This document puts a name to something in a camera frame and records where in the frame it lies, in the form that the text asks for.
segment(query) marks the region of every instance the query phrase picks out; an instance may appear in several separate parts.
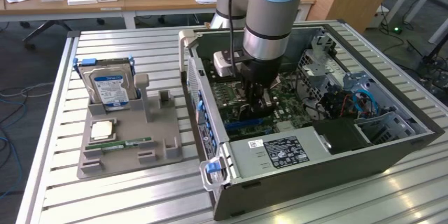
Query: green circuit board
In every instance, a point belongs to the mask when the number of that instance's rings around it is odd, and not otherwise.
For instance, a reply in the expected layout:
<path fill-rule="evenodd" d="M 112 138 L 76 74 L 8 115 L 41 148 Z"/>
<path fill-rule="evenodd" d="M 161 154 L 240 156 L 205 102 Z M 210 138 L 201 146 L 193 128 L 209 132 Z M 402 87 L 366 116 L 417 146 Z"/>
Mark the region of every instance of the green circuit board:
<path fill-rule="evenodd" d="M 246 104 L 241 83 L 238 81 L 212 82 L 210 85 L 222 123 L 232 124 L 238 121 L 240 107 Z M 292 87 L 290 74 L 280 74 L 277 83 L 269 91 L 270 98 L 277 103 L 274 112 L 262 118 L 260 124 L 228 130 L 232 141 L 298 129 L 310 124 L 312 118 Z"/>

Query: office chair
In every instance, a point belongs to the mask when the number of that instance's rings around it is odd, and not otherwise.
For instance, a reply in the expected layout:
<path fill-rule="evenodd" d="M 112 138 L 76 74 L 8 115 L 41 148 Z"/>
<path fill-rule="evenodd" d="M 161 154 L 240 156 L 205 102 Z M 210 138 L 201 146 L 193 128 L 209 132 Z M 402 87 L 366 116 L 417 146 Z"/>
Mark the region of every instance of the office chair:
<path fill-rule="evenodd" d="M 96 22 L 98 25 L 104 25 L 104 20 L 97 18 Z M 65 22 L 62 20 L 48 20 L 45 21 L 45 23 L 42 23 L 42 25 L 32 31 L 30 34 L 28 34 L 28 36 L 21 40 L 24 42 L 24 47 L 28 50 L 34 50 L 36 49 L 36 45 L 29 43 L 29 41 L 38 35 L 41 34 L 49 27 L 52 27 L 53 25 L 58 25 L 61 26 L 66 31 L 72 31 L 70 27 L 65 24 Z M 22 28 L 29 28 L 29 23 L 28 22 L 20 22 L 20 26 Z"/>

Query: silver metal frame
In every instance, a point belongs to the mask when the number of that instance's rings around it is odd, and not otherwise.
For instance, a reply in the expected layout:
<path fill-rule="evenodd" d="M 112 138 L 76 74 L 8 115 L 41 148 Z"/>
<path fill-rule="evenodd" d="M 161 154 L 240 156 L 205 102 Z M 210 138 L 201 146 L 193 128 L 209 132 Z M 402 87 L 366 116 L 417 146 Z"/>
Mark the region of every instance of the silver metal frame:
<path fill-rule="evenodd" d="M 348 25 L 326 22 L 433 121 L 448 129 L 448 108 L 441 102 Z M 66 40 L 17 223 L 82 220 L 88 223 L 216 223 L 209 195 L 201 185 L 178 78 L 178 31 L 202 28 L 86 31 L 78 39 Z M 126 57 L 129 53 L 136 59 L 136 72 L 148 73 L 149 95 L 165 88 L 174 95 L 186 160 L 121 175 L 77 180 L 78 133 L 88 95 L 81 80 L 69 71 L 69 58 L 73 54 L 97 58 Z M 344 54 L 338 54 L 338 60 L 349 71 L 360 69 L 357 62 Z M 448 133 L 384 173 L 222 223 L 444 222 L 448 220 L 446 166 Z"/>

